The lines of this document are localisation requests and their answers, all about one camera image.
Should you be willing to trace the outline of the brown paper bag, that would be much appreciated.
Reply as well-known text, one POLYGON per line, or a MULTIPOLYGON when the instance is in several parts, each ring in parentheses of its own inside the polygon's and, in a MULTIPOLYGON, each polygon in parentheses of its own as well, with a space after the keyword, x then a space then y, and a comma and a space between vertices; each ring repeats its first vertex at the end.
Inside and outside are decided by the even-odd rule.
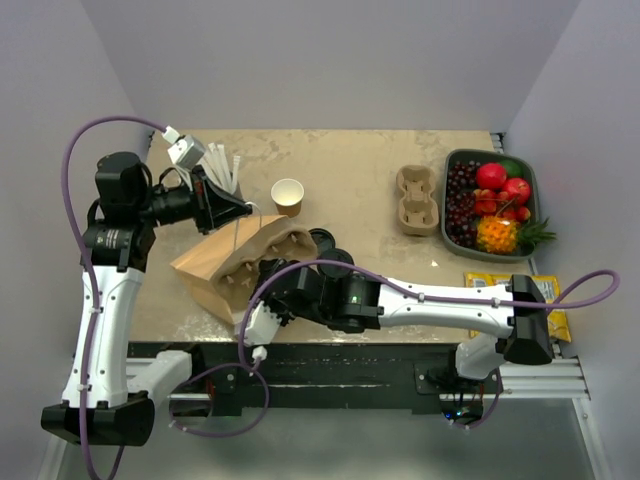
MULTIPOLYGON (((263 218, 267 216, 250 216, 249 218, 257 217, 259 226, 262 226, 263 218)), ((246 308, 232 311, 211 283, 214 268, 219 261, 218 255, 214 252, 213 234, 176 258, 171 263, 171 267, 184 282, 188 293, 198 305, 224 323, 234 325, 237 323, 237 315, 246 308)))

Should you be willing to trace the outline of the brown paper coffee cup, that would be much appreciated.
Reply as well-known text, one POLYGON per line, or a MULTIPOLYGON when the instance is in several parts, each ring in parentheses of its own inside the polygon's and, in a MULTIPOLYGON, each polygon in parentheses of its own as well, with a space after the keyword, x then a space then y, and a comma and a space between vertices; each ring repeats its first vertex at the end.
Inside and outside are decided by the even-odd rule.
POLYGON ((271 188, 271 199, 277 212, 290 218, 300 214, 304 194, 303 185, 291 178, 280 179, 271 188))

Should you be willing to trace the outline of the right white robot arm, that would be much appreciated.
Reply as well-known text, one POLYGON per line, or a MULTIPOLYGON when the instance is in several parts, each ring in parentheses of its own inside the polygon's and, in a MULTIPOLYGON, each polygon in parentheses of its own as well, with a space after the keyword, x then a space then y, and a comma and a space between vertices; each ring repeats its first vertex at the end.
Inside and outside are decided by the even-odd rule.
POLYGON ((246 323, 237 330, 246 346, 270 344, 297 318, 347 334, 403 326, 470 330, 475 337, 456 347, 445 369, 448 386, 459 393, 505 363, 538 366, 553 359, 546 302, 526 275, 480 288, 422 285, 336 258, 263 261, 259 271, 246 323))

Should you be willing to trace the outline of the black plastic cup lid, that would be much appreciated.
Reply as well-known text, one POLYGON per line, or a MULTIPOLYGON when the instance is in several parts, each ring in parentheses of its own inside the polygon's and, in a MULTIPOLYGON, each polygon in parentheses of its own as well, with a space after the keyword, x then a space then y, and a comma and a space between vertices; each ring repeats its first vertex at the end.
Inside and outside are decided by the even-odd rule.
MULTIPOLYGON (((353 257, 345 250, 340 248, 331 248, 322 252, 319 260, 330 260, 334 262, 354 265, 353 257)), ((317 266, 317 270, 325 277, 332 280, 339 280, 349 276, 352 270, 346 267, 340 267, 336 265, 322 264, 317 266)))

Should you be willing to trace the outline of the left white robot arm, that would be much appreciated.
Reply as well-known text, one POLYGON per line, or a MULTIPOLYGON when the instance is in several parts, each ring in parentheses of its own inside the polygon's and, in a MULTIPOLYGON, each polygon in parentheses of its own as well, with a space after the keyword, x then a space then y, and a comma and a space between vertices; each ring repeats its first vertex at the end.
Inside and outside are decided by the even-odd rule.
POLYGON ((184 220, 207 234, 249 215, 252 208, 219 189, 202 167, 177 187, 153 184, 132 152, 97 163, 99 193, 81 238, 84 302, 74 363, 59 404, 44 408, 42 427, 74 444, 142 446, 157 408, 176 388, 200 390, 207 380, 195 346, 163 348, 133 378, 126 375, 136 298, 146 273, 155 228, 184 220))

